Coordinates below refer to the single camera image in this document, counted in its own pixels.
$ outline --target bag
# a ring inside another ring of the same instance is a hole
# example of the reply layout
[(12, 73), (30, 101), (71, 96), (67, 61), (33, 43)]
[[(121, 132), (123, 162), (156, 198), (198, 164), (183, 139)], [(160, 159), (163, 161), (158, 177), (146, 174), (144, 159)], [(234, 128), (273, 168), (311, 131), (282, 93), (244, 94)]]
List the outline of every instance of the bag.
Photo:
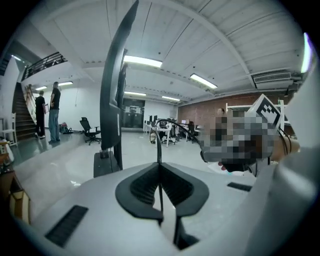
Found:
[(71, 130), (72, 128), (68, 129), (68, 126), (65, 122), (63, 122), (62, 124), (59, 124), (59, 132), (61, 134), (72, 134), (73, 132)]

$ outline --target black vent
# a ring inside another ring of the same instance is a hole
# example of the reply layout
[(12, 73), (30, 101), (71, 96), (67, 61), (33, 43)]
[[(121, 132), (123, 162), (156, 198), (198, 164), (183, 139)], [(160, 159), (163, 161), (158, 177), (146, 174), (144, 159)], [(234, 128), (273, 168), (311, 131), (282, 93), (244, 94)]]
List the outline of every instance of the black vent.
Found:
[(242, 191), (246, 191), (246, 192), (250, 192), (250, 190), (252, 189), (252, 186), (239, 184), (239, 183), (235, 183), (235, 182), (230, 182), (227, 186), (230, 188), (234, 188), (234, 189), (242, 190)]
[(87, 211), (86, 207), (73, 206), (45, 237), (57, 246), (65, 246)]

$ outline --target air conditioning unit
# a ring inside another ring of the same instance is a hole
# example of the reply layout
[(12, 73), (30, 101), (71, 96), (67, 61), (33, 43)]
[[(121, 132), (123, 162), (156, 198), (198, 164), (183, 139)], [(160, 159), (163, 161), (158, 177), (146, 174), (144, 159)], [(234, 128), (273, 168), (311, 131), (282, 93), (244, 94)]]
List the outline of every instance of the air conditioning unit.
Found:
[(286, 89), (294, 82), (288, 71), (255, 74), (252, 78), (258, 90)]

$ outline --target staircase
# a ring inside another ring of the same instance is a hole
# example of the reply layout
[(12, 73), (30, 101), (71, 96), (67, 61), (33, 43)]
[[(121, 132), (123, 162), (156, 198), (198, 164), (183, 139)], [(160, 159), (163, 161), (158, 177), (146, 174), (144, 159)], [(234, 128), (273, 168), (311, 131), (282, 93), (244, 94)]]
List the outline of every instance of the staircase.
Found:
[(15, 133), (17, 141), (35, 136), (36, 124), (29, 113), (21, 83), (17, 82), (14, 90), (12, 113), (15, 113)]

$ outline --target vent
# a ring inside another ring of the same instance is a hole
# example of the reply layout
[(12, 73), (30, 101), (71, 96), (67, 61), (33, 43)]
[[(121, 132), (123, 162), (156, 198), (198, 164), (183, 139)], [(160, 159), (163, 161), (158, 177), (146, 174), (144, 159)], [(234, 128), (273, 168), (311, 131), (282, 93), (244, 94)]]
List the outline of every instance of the vent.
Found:
[(259, 74), (259, 75), (255, 75), (253, 77), (253, 80), (256, 84), (265, 83), (265, 82), (281, 81), (281, 80), (290, 80), (290, 79), (291, 79), (290, 72)]

